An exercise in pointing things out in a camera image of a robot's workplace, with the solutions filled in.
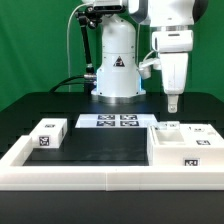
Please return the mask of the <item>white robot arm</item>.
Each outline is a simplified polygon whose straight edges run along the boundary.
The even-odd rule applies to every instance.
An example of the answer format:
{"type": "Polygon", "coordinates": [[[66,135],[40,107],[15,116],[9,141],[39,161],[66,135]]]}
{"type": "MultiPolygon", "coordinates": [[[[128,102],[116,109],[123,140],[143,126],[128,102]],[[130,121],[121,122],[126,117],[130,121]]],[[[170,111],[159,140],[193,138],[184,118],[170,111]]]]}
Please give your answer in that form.
{"type": "Polygon", "coordinates": [[[90,24],[102,25],[102,64],[92,94],[100,101],[128,102],[145,93],[141,81],[151,70],[162,73],[168,111],[175,113],[184,92],[188,53],[193,48],[191,27],[206,12],[208,0],[82,0],[90,24]],[[135,62],[135,28],[119,15],[127,12],[139,25],[153,29],[154,58],[135,62]]]}

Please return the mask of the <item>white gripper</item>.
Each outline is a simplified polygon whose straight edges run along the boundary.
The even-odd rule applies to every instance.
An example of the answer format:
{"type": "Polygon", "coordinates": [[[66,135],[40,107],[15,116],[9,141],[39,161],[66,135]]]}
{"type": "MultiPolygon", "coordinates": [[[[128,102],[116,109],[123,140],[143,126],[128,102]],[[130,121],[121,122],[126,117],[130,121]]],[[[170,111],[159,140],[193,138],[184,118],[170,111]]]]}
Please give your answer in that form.
{"type": "Polygon", "coordinates": [[[178,110],[179,94],[184,92],[188,53],[193,49],[193,31],[156,31],[152,48],[158,53],[164,92],[168,95],[168,112],[178,110]]]}

